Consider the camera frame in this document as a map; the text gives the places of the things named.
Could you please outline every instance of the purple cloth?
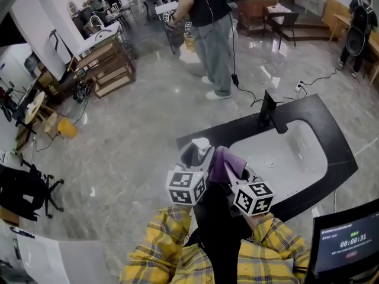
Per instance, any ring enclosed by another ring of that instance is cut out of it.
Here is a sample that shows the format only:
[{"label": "purple cloth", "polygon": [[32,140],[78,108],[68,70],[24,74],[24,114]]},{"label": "purple cloth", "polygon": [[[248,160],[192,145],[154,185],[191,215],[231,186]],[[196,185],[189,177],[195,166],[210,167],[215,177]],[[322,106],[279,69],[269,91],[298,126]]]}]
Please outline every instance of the purple cloth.
[{"label": "purple cloth", "polygon": [[216,160],[213,165],[210,180],[212,182],[229,182],[229,176],[227,175],[224,162],[228,162],[237,178],[241,179],[242,172],[245,169],[247,162],[233,154],[227,147],[219,146],[216,149]]}]

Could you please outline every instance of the timer display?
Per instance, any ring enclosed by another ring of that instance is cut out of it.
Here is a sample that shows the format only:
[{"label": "timer display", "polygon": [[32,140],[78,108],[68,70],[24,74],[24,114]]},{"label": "timer display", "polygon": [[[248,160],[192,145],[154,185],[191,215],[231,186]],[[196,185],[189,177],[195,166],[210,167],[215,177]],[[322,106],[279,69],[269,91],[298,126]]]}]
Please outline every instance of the timer display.
[{"label": "timer display", "polygon": [[339,268],[378,252],[378,233],[379,213],[321,230],[314,271]]}]

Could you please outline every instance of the yellow bucket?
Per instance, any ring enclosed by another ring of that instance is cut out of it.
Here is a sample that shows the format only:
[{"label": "yellow bucket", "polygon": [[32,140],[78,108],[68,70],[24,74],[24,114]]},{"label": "yellow bucket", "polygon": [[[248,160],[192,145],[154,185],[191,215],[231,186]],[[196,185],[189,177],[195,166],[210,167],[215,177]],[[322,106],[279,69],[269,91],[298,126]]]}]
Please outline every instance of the yellow bucket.
[{"label": "yellow bucket", "polygon": [[69,138],[75,138],[78,135],[78,129],[67,118],[60,120],[58,131]]}]

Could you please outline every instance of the gray tile floor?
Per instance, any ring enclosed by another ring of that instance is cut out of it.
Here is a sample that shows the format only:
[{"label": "gray tile floor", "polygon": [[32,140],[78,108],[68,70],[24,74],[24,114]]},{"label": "gray tile floor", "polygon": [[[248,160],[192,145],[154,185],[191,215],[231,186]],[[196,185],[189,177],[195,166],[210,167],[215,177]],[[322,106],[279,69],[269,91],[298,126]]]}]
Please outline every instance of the gray tile floor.
[{"label": "gray tile floor", "polygon": [[[55,239],[99,240],[104,244],[107,266],[117,276],[128,255],[143,239],[145,226],[157,208],[169,205],[165,191],[167,171],[176,158],[175,139],[243,117],[260,109],[250,108],[252,98],[233,87],[233,97],[206,100],[208,85],[185,70],[173,56],[164,34],[138,22],[137,80],[103,99],[91,98],[78,122],[79,135],[57,138],[45,151],[34,154],[39,169],[63,178],[66,183],[54,193],[63,213],[52,220],[43,216],[21,226]],[[241,87],[262,98],[265,88],[276,88],[294,97],[299,80],[310,83],[334,71],[341,48],[324,41],[293,43],[278,39],[239,35],[236,44],[237,73]],[[359,171],[336,193],[338,211],[379,196],[379,94],[360,77],[353,80],[349,68],[308,89],[318,93],[343,131]],[[62,111],[78,119],[83,105],[66,101]],[[37,139],[37,148],[49,144]],[[31,159],[32,146],[25,150]],[[318,205],[321,214],[334,210],[333,194]],[[312,210],[289,220],[294,231],[310,242]]]}]

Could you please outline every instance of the white sink basin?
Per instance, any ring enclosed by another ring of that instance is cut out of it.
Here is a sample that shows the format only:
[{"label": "white sink basin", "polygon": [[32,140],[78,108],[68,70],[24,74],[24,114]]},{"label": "white sink basin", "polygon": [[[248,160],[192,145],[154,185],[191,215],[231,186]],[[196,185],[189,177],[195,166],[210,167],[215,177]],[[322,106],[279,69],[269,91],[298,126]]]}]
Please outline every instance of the white sink basin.
[{"label": "white sink basin", "polygon": [[314,184],[327,170],[325,153],[308,123],[295,120],[287,127],[285,134],[272,129],[230,147],[272,186],[273,204]]}]

